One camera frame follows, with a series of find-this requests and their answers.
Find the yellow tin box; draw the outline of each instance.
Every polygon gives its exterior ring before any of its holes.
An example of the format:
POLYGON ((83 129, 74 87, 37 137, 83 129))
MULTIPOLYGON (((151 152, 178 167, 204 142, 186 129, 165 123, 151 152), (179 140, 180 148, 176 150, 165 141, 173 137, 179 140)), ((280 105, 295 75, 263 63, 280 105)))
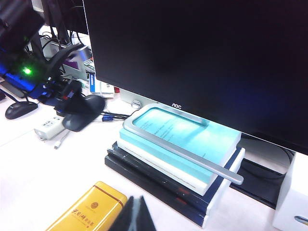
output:
POLYGON ((107 231, 127 197, 99 181, 46 231, 107 231))

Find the white power strip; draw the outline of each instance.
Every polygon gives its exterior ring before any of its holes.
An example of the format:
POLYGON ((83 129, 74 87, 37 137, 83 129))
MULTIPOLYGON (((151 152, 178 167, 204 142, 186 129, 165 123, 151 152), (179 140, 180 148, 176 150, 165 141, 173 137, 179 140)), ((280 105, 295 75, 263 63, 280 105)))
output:
POLYGON ((34 131, 42 141, 51 140, 65 129, 62 125, 62 121, 63 117, 54 116, 52 119, 47 120, 39 127, 34 128, 34 131))

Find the black book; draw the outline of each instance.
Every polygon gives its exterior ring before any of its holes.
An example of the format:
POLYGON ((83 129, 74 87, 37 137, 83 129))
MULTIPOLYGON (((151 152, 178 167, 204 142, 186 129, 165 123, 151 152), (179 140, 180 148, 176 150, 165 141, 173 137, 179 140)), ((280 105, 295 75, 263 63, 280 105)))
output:
POLYGON ((141 188, 148 191, 153 196, 169 205, 171 208, 175 209, 197 225, 202 226, 205 213, 187 204, 173 192, 167 190, 157 182, 139 172, 137 169, 121 161, 110 152, 105 157, 105 164, 130 181, 139 185, 141 188))
MULTIPOLYGON (((240 150, 241 148, 237 147, 236 151, 234 152, 230 160, 225 165, 225 168, 229 169, 231 167, 234 160, 238 156, 240 150)), ((121 161, 137 169, 139 172, 144 174, 146 177, 149 177, 156 183, 160 184, 162 187, 172 191, 179 198, 181 198, 185 202, 189 203, 191 206, 197 208, 198 210, 204 213, 206 213, 206 208, 208 204, 212 200, 214 194, 218 190, 223 180, 222 177, 217 177, 216 180, 209 187, 209 189, 206 191, 205 195, 201 196, 197 194, 196 192, 192 191, 191 189, 183 186, 176 180, 173 180, 172 178, 168 177, 167 175, 160 172, 159 170, 153 168, 152 166, 146 164, 140 159, 134 157, 133 155, 119 148, 116 142, 113 144, 112 149, 108 150, 108 153, 114 155, 115 157, 119 158, 121 161)))

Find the stack of books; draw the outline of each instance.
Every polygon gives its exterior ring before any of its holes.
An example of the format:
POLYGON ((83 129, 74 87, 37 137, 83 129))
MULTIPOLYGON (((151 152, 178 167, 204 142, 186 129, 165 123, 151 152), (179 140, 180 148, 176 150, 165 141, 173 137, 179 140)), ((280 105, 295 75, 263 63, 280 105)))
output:
MULTIPOLYGON (((237 147, 241 133, 211 121, 199 124, 152 108, 139 113, 133 124, 233 172, 244 157, 245 150, 237 147)), ((124 128, 105 163, 199 226, 204 226, 230 185, 229 180, 124 128)))

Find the light blue book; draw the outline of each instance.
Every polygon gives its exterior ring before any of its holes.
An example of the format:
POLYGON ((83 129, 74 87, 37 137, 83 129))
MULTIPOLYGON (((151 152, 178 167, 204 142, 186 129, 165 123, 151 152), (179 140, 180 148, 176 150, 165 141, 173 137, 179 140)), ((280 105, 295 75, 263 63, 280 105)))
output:
MULTIPOLYGON (((159 108, 148 110, 136 118, 133 124, 221 166, 224 166, 234 153, 241 138, 239 131, 218 123, 209 121, 206 125, 200 125, 159 108)), ((215 179, 216 175, 209 170, 124 128, 120 130, 120 138, 207 184, 215 179)))

